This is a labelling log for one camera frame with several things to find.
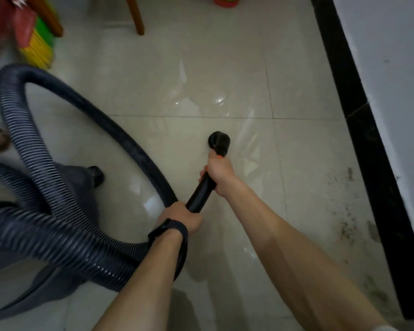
black wristband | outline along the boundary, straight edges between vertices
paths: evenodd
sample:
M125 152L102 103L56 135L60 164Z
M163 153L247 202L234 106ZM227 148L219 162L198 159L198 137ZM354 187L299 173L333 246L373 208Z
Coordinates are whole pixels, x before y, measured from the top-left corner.
M178 277L179 273L181 273L182 267L185 263L185 258L187 256L187 245L188 245L188 230L184 224L179 221L175 221L173 219L167 218L158 228L154 229L147 235L149 238L148 246L149 248L152 246L153 242L156 238L158 238L161 234L166 232L170 228L175 228L182 234L182 243L180 247L180 251L178 253L178 261L177 261L177 268L175 271L175 278Z

person's left arm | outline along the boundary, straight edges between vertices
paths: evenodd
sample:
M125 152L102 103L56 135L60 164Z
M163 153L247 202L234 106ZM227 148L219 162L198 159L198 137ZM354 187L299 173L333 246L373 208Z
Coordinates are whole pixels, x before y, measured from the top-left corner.
M189 234L196 232L202 223L201 215L190 213L183 202L166 208L156 226L167 218L183 223ZM167 328L170 294L182 240L182 234L173 228L155 239L149 253L94 331L161 331Z

person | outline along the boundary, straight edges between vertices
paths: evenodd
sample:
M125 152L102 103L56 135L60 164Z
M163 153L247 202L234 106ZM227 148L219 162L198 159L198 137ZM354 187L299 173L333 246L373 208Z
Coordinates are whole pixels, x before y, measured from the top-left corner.
M310 239L272 211L233 172L228 158L211 151L208 171L215 191L241 222L268 276L305 330L394 330L360 289ZM202 216L183 202L160 215L183 223L196 233ZM153 242L148 255L105 311L94 331L157 331L167 328L170 294L183 237L168 229Z

hose handle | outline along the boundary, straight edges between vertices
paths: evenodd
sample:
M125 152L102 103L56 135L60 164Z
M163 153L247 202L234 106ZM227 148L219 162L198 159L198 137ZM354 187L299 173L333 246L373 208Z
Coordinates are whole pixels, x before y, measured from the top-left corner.
M208 138L208 144L217 155L225 157L230 146L230 137L220 131L216 131ZM216 182L205 172L198 187L186 203L187 209L192 213L198 213L207 202L211 192L215 189Z

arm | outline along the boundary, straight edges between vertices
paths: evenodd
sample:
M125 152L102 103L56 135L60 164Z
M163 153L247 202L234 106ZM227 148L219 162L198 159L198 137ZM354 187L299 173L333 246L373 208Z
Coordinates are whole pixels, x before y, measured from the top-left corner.
M318 246L234 175L229 159L211 153L206 168L217 183L217 193L230 204L268 276L303 328L371 331L387 325Z
M189 234L196 232L202 223L201 215L190 213L183 202L166 208L156 226L167 218L182 222ZM94 331L166 330L181 243L182 234L176 229L167 230L154 241L149 253L107 308Z

